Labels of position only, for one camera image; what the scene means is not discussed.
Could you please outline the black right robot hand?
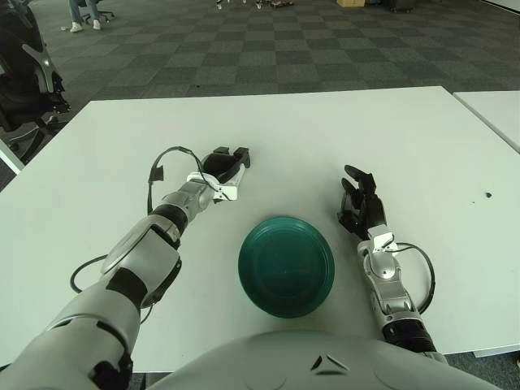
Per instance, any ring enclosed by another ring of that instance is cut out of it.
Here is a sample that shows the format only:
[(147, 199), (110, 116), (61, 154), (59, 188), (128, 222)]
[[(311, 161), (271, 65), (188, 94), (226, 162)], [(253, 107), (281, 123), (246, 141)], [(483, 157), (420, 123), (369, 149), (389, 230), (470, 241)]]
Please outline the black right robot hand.
[(357, 187), (346, 178), (341, 179), (344, 195), (337, 213), (338, 222), (348, 232), (366, 241), (370, 228), (387, 224), (384, 205), (376, 194), (376, 184), (371, 173), (350, 165), (345, 165), (344, 171), (357, 183)]

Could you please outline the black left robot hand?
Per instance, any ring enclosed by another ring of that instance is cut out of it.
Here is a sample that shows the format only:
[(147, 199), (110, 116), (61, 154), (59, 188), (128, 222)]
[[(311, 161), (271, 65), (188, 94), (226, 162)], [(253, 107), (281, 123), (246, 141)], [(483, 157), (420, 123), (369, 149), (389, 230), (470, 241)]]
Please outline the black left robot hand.
[(219, 184), (230, 184), (242, 169), (250, 168), (249, 148), (239, 147), (233, 153), (228, 147), (214, 149), (202, 161), (202, 173), (215, 178)]

